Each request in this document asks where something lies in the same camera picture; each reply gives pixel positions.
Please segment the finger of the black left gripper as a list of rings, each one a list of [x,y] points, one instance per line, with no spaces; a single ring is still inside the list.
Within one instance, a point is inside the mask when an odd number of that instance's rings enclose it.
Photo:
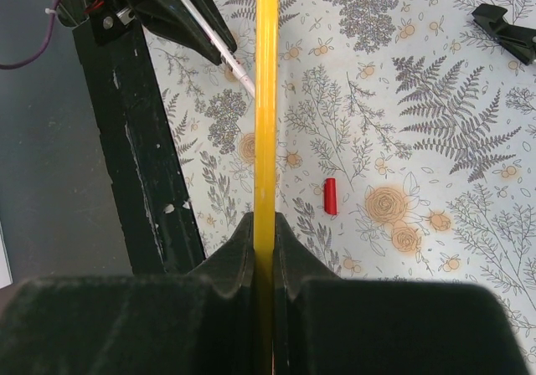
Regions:
[[[196,51],[213,64],[222,63],[219,51],[179,0],[113,0],[129,7],[150,32]]]
[[[227,24],[225,23],[220,11],[218,10],[214,0],[190,0],[198,11],[205,18],[209,26],[215,31],[225,42],[231,52],[237,50],[235,38],[232,36]]]

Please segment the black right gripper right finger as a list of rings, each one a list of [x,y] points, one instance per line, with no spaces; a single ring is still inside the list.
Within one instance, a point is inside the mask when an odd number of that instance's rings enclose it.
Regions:
[[[476,285],[345,280],[276,217],[278,374],[523,374],[497,298]]]

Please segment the red marker cap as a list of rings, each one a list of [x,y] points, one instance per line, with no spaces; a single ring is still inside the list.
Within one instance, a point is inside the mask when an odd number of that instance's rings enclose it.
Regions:
[[[327,178],[323,184],[323,209],[329,215],[338,214],[337,182],[333,177]]]

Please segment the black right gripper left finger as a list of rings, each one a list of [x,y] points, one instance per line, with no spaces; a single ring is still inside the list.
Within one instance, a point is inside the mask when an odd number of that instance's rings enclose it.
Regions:
[[[252,224],[186,275],[26,282],[1,317],[2,373],[253,373]]]

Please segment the white red marker pen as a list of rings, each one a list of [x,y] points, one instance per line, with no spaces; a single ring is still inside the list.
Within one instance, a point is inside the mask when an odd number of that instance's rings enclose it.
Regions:
[[[194,6],[191,0],[179,0],[188,10],[194,21],[199,25],[209,38],[212,45],[219,51],[221,60],[229,67],[232,75],[245,87],[247,92],[255,97],[255,84],[249,77],[243,65],[235,58],[225,41],[212,29],[201,12]]]

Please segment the yellow framed whiteboard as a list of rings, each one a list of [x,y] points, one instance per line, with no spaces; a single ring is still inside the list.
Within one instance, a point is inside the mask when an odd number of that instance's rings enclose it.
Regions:
[[[256,0],[255,196],[253,247],[256,374],[273,370],[273,253],[276,230],[276,118],[279,0]]]

